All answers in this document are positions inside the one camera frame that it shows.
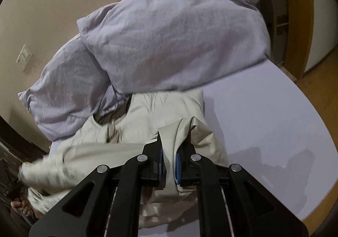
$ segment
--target pillowcase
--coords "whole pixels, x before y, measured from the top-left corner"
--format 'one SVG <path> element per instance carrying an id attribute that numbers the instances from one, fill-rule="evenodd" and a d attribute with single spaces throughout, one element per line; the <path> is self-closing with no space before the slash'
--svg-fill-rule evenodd
<path id="1" fill-rule="evenodd" d="M 258 0 L 121 0 L 77 25 L 122 94 L 186 90 L 270 54 Z"/>
<path id="2" fill-rule="evenodd" d="M 40 79 L 18 96 L 51 141 L 74 135 L 92 114 L 104 115 L 124 101 L 80 34 L 62 46 Z"/>

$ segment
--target light switch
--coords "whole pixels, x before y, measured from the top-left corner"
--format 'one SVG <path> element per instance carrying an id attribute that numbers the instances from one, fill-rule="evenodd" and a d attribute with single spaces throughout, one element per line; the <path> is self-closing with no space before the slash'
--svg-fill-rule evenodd
<path id="1" fill-rule="evenodd" d="M 24 44 L 20 51 L 18 59 L 16 60 L 17 64 L 21 66 L 22 71 L 25 70 L 31 57 L 32 57 L 32 53 L 30 52 L 26 44 Z"/>

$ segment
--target beige garment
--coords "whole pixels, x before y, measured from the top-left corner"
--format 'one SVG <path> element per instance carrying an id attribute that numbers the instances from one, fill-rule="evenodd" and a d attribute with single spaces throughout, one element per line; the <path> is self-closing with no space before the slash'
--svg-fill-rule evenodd
<path id="1" fill-rule="evenodd" d="M 76 144 L 76 141 L 66 141 L 53 155 L 22 165 L 20 176 L 23 182 L 52 194 L 43 197 L 30 192 L 32 206 L 46 213 L 97 166 L 123 165 L 141 154 L 144 145 L 154 141 L 149 139 L 156 138 L 159 133 L 167 170 L 166 185 L 164 189 L 144 190 L 139 225 L 140 228 L 156 226 L 177 219 L 196 203 L 193 190 L 176 184 L 174 171 L 177 149 L 189 130 L 197 153 L 215 164 L 229 165 L 224 148 L 204 123 L 202 105 L 201 90 L 133 95 L 127 114 L 110 126 L 114 128 L 113 140 L 117 137 L 121 143 Z"/>

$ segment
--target metal screw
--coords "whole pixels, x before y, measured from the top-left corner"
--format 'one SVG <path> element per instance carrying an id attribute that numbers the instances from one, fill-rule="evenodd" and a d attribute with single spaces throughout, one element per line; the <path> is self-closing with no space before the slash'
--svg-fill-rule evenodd
<path id="1" fill-rule="evenodd" d="M 190 158 L 196 162 L 202 159 L 202 157 L 199 154 L 193 154 L 192 156 L 190 156 Z"/>
<path id="2" fill-rule="evenodd" d="M 239 171 L 242 170 L 242 167 L 239 164 L 233 164 L 233 165 L 231 165 L 230 168 L 233 172 L 239 172 Z"/>
<path id="3" fill-rule="evenodd" d="M 108 167 L 106 165 L 100 165 L 98 168 L 97 168 L 97 172 L 98 173 L 104 173 L 108 170 Z"/>
<path id="4" fill-rule="evenodd" d="M 148 156 L 141 154 L 141 155 L 137 156 L 137 160 L 139 162 L 145 162 L 146 160 L 148 160 Z"/>

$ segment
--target bed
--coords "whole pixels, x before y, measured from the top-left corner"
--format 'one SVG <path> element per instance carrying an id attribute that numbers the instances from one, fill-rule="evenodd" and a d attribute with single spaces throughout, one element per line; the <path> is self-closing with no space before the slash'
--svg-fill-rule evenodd
<path id="1" fill-rule="evenodd" d="M 307 218 L 338 179 L 336 148 L 312 104 L 269 60 L 203 90 L 206 121 L 231 162 L 299 219 Z M 168 225 L 141 229 L 139 236 L 197 237 L 198 208 Z"/>

